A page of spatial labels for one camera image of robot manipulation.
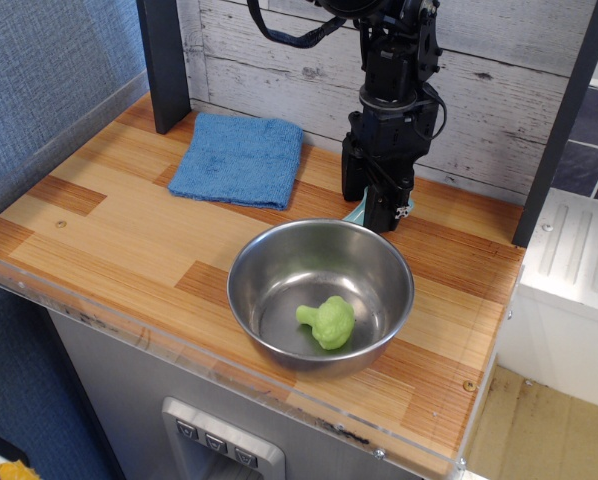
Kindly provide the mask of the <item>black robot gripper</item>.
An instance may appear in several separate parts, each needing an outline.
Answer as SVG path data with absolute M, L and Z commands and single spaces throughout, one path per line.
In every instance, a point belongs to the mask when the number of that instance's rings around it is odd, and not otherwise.
M 350 131 L 342 142 L 342 194 L 346 201 L 361 200 L 369 186 L 363 226 L 386 233 L 414 208 L 414 164 L 439 135 L 439 94 L 425 82 L 401 101 L 382 100 L 366 87 L 359 100 L 363 110 L 349 115 Z

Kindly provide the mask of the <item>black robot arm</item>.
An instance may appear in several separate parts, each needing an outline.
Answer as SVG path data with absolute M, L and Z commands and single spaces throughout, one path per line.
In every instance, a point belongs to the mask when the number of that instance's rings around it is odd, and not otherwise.
M 411 210 L 414 164 L 428 154 L 447 112 L 429 84 L 439 70 L 436 1 L 325 1 L 323 8 L 360 32 L 361 111 L 342 142 L 342 193 L 362 201 L 363 225 L 385 233 Z

